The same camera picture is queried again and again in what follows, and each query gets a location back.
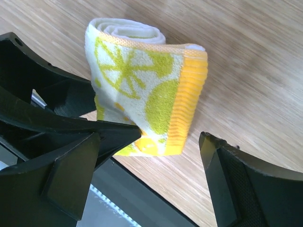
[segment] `wooden surface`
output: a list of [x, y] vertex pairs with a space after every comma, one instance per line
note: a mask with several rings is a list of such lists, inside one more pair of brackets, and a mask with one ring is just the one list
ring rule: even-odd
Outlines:
[[95, 17], [157, 26], [169, 43], [200, 44], [209, 54], [184, 154], [117, 158], [199, 226], [216, 226], [200, 131], [303, 171], [302, 1], [0, 0], [0, 34], [15, 32], [53, 65], [86, 78], [84, 32]]

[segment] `towel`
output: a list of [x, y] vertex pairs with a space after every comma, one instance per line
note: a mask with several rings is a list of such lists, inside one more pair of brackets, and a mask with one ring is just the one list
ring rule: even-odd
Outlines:
[[96, 18], [86, 30], [85, 52], [97, 119], [142, 131], [116, 155], [181, 154], [207, 76], [205, 49], [167, 45], [159, 29], [139, 22]]

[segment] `black mesh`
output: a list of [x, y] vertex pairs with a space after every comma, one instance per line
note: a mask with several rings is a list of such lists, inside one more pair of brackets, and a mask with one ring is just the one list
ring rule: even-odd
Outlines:
[[56, 115], [79, 117], [96, 110], [95, 92], [90, 83], [68, 79], [45, 88], [41, 96]]
[[266, 227], [266, 220], [258, 204], [252, 185], [247, 177], [245, 166], [229, 152], [219, 153], [221, 163], [225, 163], [232, 188], [241, 213], [241, 221], [235, 227]]

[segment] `terry cloth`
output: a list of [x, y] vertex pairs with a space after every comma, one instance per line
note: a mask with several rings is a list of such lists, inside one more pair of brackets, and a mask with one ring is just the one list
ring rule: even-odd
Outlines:
[[207, 53], [196, 44], [166, 45], [159, 29], [96, 18], [85, 36], [97, 119], [136, 124], [142, 137], [123, 156], [181, 154], [207, 76]]

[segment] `black plastic part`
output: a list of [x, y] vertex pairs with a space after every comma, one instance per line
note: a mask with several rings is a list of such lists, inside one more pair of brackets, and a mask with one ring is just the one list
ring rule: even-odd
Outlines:
[[18, 157], [0, 171], [1, 226], [75, 227], [101, 166], [93, 183], [143, 227], [196, 227], [111, 158], [141, 132], [81, 118], [95, 110], [94, 96], [89, 80], [52, 66], [14, 33], [0, 35], [0, 146]]
[[[47, 104], [32, 101], [33, 89]], [[89, 80], [52, 66], [14, 33], [0, 35], [0, 143], [27, 161], [97, 132], [96, 168], [141, 136], [137, 126], [87, 121], [95, 110]]]
[[198, 227], [115, 159], [95, 171], [92, 184], [142, 227]]
[[200, 154], [218, 227], [303, 226], [303, 174], [202, 132]]
[[75, 227], [84, 211], [99, 144], [99, 135], [93, 133], [1, 170], [1, 226]]

